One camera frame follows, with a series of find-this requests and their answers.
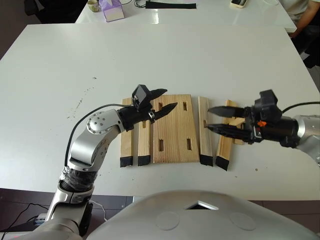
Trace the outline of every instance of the silver robotic arm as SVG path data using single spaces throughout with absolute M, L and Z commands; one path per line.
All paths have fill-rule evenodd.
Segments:
M 168 104 L 158 112 L 152 110 L 150 104 L 166 91 L 149 91 L 145 85 L 138 85 L 132 93 L 132 105 L 99 111 L 89 117 L 86 129 L 71 147 L 45 223 L 21 239 L 82 239 L 90 222 L 92 204 L 89 200 L 94 182 L 110 143 L 121 132 L 132 130 L 134 124 L 148 120 L 153 123 L 170 113 L 177 103 Z

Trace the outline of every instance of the person's hand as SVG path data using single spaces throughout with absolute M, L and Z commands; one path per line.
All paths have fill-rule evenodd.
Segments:
M 295 30 L 295 32 L 289 33 L 289 37 L 294 39 L 296 36 L 299 35 L 300 32 L 301 32 L 301 30 L 297 29 L 297 30 Z

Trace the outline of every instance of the wooden plank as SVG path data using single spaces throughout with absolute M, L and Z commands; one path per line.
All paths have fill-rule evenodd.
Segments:
M 178 104 L 153 124 L 153 162 L 199 162 L 191 95 L 162 95 L 153 100 L 153 108 L 157 112 L 171 103 Z
M 246 120 L 243 117 L 237 117 L 235 119 L 232 119 L 229 121 L 229 125 L 232 126 L 238 126 L 240 124 L 243 124 Z
M 199 146 L 200 146 L 200 163 L 203 165 L 213 166 L 213 143 L 212 132 L 207 128 L 208 124 L 208 98 L 198 97 L 198 114 L 199 114 Z
M 129 105 L 132 103 L 131 97 L 122 100 L 122 104 Z M 121 133 L 120 149 L 120 167 L 132 166 L 134 159 L 133 148 L 133 131 L 124 131 Z
M 230 107 L 237 106 L 237 104 L 231 100 L 227 100 L 225 105 L 230 106 Z M 232 118 L 225 117 L 222 119 L 223 124 L 229 124 L 230 121 L 232 121 Z M 232 142 L 233 142 L 232 138 L 225 137 L 222 135 L 220 135 L 220 137 L 219 137 L 218 150 L 216 153 L 215 164 L 218 167 L 220 167 L 226 171 L 228 169 L 228 165 L 229 165 L 229 161 L 230 161 Z
M 236 126 L 238 129 L 241 128 L 241 124 L 245 122 L 245 119 L 242 117 L 237 117 L 229 122 L 229 125 Z M 237 145 L 245 144 L 241 139 L 233 139 L 233 143 Z
M 148 165 L 151 159 L 151 123 L 149 120 L 139 123 L 138 166 Z

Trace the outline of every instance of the white tabletop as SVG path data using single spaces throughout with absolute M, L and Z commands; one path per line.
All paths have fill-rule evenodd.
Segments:
M 109 22 L 138 24 L 213 24 L 240 26 L 277 26 L 293 33 L 297 27 L 279 3 L 267 4 L 264 0 L 249 0 L 244 8 L 230 5 L 231 0 L 188 0 L 196 2 L 196 9 L 145 9 L 137 8 L 131 3 L 123 5 L 124 19 Z M 104 14 L 92 12 L 86 5 L 76 23 L 106 22 Z
M 279 27 L 28 25 L 0 61 L 0 81 L 0 188 L 44 192 L 56 190 L 76 121 L 98 106 L 120 103 L 138 84 L 192 94 L 195 114 L 198 96 L 215 106 L 226 99 L 250 106 L 260 91 L 273 89 L 281 109 L 319 99 Z M 288 116 L 318 111 L 318 106 L 304 106 Z M 120 168 L 119 158 L 117 137 L 98 173 L 95 194 L 198 189 L 249 200 L 320 199 L 315 161 L 275 142 L 233 146 L 227 172 L 200 163 Z

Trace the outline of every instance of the tissue box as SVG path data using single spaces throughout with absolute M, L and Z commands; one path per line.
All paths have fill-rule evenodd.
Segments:
M 125 18 L 119 0 L 99 0 L 99 5 L 107 22 Z

